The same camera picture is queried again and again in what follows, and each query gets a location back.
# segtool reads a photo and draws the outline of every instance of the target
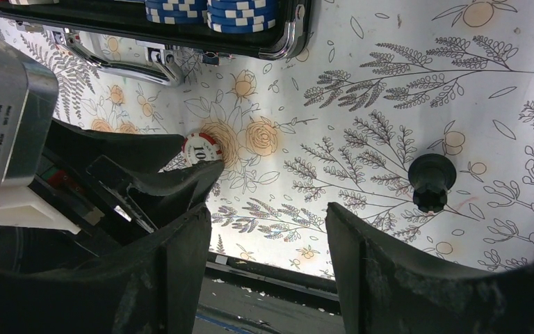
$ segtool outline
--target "stack of poker chips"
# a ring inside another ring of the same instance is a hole
[[[155,23],[199,24],[207,22],[207,0],[145,0],[146,18]]]
[[[207,0],[208,26],[219,33],[257,33],[275,26],[279,0]]]

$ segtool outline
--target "poker chip case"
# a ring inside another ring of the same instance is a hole
[[[219,33],[207,24],[156,24],[144,15],[144,4],[112,0],[60,0],[57,4],[13,6],[0,2],[0,17],[18,25],[41,24],[75,31],[117,35],[135,40],[190,47],[265,60],[293,58],[309,35],[312,0],[280,0],[276,24],[256,33]]]

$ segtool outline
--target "orange rose illustration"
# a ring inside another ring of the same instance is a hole
[[[238,142],[234,130],[221,122],[207,123],[200,132],[210,135],[222,150],[224,168],[229,169],[238,161]]]
[[[138,131],[136,126],[131,122],[120,125],[118,132],[120,132],[121,134],[140,134],[140,131]]]
[[[234,87],[229,93],[236,94],[237,101],[248,99],[254,94],[257,89],[257,78],[254,73],[249,70],[242,70],[241,73],[234,78]]]
[[[124,104],[124,91],[118,85],[114,85],[110,89],[109,99],[117,106]]]
[[[99,132],[115,132],[111,128],[111,125],[107,123],[107,121],[100,118],[93,120],[93,123],[91,123],[91,129]]]
[[[260,156],[271,155],[277,149],[277,130],[266,118],[250,123],[245,137],[247,149]]]

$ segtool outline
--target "metal latch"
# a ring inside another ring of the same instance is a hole
[[[163,45],[153,42],[145,42],[142,40],[136,41],[137,45],[140,45],[141,47],[145,48],[145,54],[149,54],[150,49],[155,49],[157,51],[160,51],[162,55],[166,54],[174,54],[181,50],[183,50],[183,47],[177,46],[177,45]],[[193,51],[197,54],[202,55],[202,63],[207,65],[228,65],[234,59],[234,56],[232,54],[227,54],[225,52],[213,52],[213,51],[204,51],[201,49],[193,49]]]
[[[85,48],[81,44],[77,31],[55,27],[47,27],[46,29],[49,30],[52,40],[57,46],[68,50],[68,52],[74,54],[89,65],[96,67],[101,72],[150,81],[169,87],[177,87],[185,80],[183,71],[175,63],[175,58],[172,54],[166,53],[167,50],[164,48],[147,49],[147,60],[152,62],[154,67],[108,61]]]

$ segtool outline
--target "white floral backdrop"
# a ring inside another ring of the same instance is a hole
[[[0,38],[56,73],[65,122],[220,142],[211,251],[334,279],[323,219],[337,201],[449,261],[534,261],[534,1],[324,0],[313,18],[287,61],[211,67],[181,52],[179,88],[99,73],[2,19]],[[110,59],[144,63],[133,40],[91,37]],[[438,214],[415,208],[406,178],[427,152],[459,172]]]

